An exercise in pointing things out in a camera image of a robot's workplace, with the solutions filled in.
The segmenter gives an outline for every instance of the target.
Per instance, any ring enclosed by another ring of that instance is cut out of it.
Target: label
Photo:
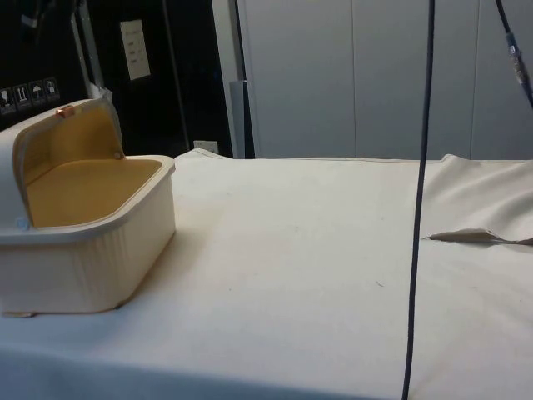
[[[15,95],[15,103],[18,110],[24,110],[32,106],[32,98],[26,84],[14,86],[13,94]]]
[[[44,94],[46,94],[47,100],[49,102],[59,100],[61,96],[59,95],[59,88],[57,87],[56,78],[47,77],[46,79],[43,79],[42,82],[44,86]]]
[[[0,89],[0,115],[10,114],[17,111],[15,98],[10,87]]]
[[[144,44],[144,32],[142,31],[142,21],[120,22],[122,42],[126,53],[127,70],[130,81],[150,75],[150,65],[146,45]]]
[[[44,84],[42,81],[30,82],[29,89],[34,106],[39,106],[47,102],[47,96],[44,92]]]

